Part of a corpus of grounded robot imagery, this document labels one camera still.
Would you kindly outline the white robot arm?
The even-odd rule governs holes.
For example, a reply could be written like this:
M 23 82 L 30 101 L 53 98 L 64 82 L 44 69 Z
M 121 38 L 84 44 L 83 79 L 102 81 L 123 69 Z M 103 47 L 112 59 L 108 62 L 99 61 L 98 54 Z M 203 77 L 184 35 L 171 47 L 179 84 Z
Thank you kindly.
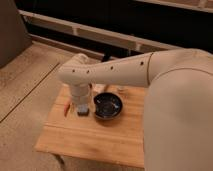
M 213 171 L 212 53 L 181 48 L 96 64 L 80 53 L 58 74 L 77 105 L 88 102 L 91 83 L 147 90 L 145 171 Z

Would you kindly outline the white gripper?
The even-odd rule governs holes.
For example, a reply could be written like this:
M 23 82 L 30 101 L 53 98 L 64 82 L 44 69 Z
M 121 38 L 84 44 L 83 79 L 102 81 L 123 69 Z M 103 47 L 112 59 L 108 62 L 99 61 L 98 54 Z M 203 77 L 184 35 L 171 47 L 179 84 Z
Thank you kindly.
M 75 106 L 87 105 L 91 99 L 91 88 L 88 84 L 70 85 L 71 101 Z

